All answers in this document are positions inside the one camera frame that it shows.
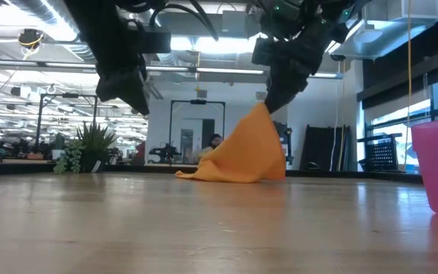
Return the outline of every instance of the yellow cable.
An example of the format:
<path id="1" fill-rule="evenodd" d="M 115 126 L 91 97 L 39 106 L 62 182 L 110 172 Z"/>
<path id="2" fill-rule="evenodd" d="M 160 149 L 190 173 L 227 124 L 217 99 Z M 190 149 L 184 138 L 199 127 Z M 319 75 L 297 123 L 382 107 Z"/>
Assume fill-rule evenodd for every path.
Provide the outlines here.
<path id="1" fill-rule="evenodd" d="M 346 60 L 342 61 L 342 74 L 346 73 Z M 341 151 L 339 153 L 338 160 L 338 171 L 341 170 L 342 162 L 342 152 L 344 150 L 344 93 L 346 90 L 346 81 L 342 79 L 342 99 L 341 99 L 341 124 L 342 124 L 342 134 L 341 134 Z"/>
<path id="2" fill-rule="evenodd" d="M 408 115 L 407 131 L 405 133 L 405 162 L 403 171 L 407 170 L 408 130 L 410 129 L 410 105 L 411 105 L 411 0 L 408 0 Z"/>
<path id="3" fill-rule="evenodd" d="M 33 46 L 36 43 L 40 42 L 42 39 L 43 39 L 43 34 L 40 35 L 40 38 L 38 38 L 37 40 L 35 40 L 33 42 L 29 42 L 29 43 L 22 43 L 22 42 L 20 42 L 20 45 L 22 45 L 22 46 Z"/>

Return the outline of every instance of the white wall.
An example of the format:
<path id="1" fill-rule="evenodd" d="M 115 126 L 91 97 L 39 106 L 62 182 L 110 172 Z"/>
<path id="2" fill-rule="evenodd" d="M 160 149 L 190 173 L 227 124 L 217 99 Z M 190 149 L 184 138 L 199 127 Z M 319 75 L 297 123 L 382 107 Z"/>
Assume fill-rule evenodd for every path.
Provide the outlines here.
<path id="1" fill-rule="evenodd" d="M 336 105 L 339 100 L 338 126 L 341 126 L 342 115 L 344 114 L 344 124 L 352 128 L 351 161 L 348 166 L 350 170 L 356 170 L 356 140 L 362 138 L 359 132 L 363 132 L 363 128 L 360 128 L 358 125 L 364 125 L 364 114 L 361 113 L 361 107 L 356 98 L 356 94 L 363 89 L 362 75 L 362 62 L 353 61 L 351 63 L 351 69 L 346 72 L 344 76 L 344 100 L 342 102 L 342 80 L 311 78 L 308 80 L 309 85 L 304 92 L 299 93 L 294 101 L 287 107 L 282 108 L 272 116 L 273 120 L 286 122 L 293 130 L 291 141 L 294 164 L 289 166 L 289 169 L 298 169 L 300 165 L 306 125 L 333 127 L 336 119 Z M 243 91 L 244 94 L 248 94 L 249 92 L 252 93 L 253 88 L 254 91 L 258 89 L 258 87 L 254 86 L 251 92 L 247 90 L 247 88 L 241 91 Z M 224 137 L 228 137 L 231 134 L 237 123 L 249 113 L 255 104 L 256 102 L 252 100 L 248 103 L 227 104 Z M 147 156 L 150 148 L 160 147 L 160 143 L 168 142 L 169 120 L 170 101 L 151 100 L 146 143 Z"/>
<path id="2" fill-rule="evenodd" d="M 288 126 L 292 128 L 292 154 L 294 164 L 289 169 L 298 169 L 302 156 L 307 125 L 317 127 L 335 126 L 338 105 L 338 126 L 351 127 L 351 150 L 349 170 L 357 169 L 358 124 L 364 125 L 363 113 L 356 95 L 363 90 L 363 66 L 353 61 L 351 69 L 344 74 L 344 80 L 309 80 L 306 90 L 299 93 L 288 106 Z M 344 82 L 344 99 L 342 90 Z"/>
<path id="3" fill-rule="evenodd" d="M 325 96 L 302 98 L 302 94 L 288 106 L 288 126 L 292 128 L 292 155 L 294 164 L 288 169 L 297 170 L 302 156 L 303 142 L 305 140 L 305 130 L 307 125 L 326 127 L 335 125 L 335 109 L 337 91 L 337 81 L 331 87 L 323 87 L 322 92 Z"/>
<path id="4" fill-rule="evenodd" d="M 226 104 L 226 117 L 224 124 L 224 137 L 228 137 L 236 127 L 237 123 L 243 118 L 254 104 L 246 105 L 231 105 Z M 168 143 L 170 130 L 170 100 L 150 100 L 150 114 L 148 115 L 148 136 L 146 141 L 145 159 L 148 161 L 148 152 L 153 147 L 163 147 L 164 143 Z M 222 135 L 222 106 L 214 107 L 207 105 L 205 110 L 202 106 L 193 106 L 190 104 L 181 106 L 173 114 L 173 122 L 175 123 L 172 129 L 172 140 L 175 140 L 173 146 L 179 148 L 180 130 L 182 128 L 183 119 L 215 119 L 215 131 Z M 158 160 L 157 156 L 150 156 L 150 159 Z"/>

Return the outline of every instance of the wooden tabletop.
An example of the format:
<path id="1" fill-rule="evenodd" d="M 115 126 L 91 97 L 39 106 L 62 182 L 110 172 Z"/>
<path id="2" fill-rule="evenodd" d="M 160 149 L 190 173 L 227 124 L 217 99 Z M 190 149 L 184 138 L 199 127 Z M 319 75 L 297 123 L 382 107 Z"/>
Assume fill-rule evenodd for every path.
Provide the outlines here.
<path id="1" fill-rule="evenodd" d="M 436 273 L 422 186 L 0 176 L 0 274 Z"/>

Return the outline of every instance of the man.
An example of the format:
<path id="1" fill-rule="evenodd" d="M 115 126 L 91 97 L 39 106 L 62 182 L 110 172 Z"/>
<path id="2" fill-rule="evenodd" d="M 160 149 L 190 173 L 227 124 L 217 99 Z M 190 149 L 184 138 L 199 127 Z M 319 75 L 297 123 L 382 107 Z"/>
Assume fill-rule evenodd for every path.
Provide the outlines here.
<path id="1" fill-rule="evenodd" d="M 220 136 L 217 133 L 213 134 L 211 136 L 211 140 L 209 141 L 209 146 L 195 153 L 194 156 L 195 163 L 198 163 L 202 159 L 202 157 L 204 157 L 204 155 L 216 149 L 216 147 L 218 147 L 221 143 L 222 143 L 222 136 Z"/>

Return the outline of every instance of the orange towel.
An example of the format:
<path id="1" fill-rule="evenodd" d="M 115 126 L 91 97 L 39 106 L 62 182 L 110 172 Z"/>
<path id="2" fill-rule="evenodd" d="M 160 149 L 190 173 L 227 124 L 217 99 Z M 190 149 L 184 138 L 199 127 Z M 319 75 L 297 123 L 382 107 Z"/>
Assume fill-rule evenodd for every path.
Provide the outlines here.
<path id="1" fill-rule="evenodd" d="M 233 134 L 198 163 L 194 174 L 179 171 L 183 179 L 254 183 L 285 178 L 285 156 L 280 138 L 264 104 L 257 104 Z"/>

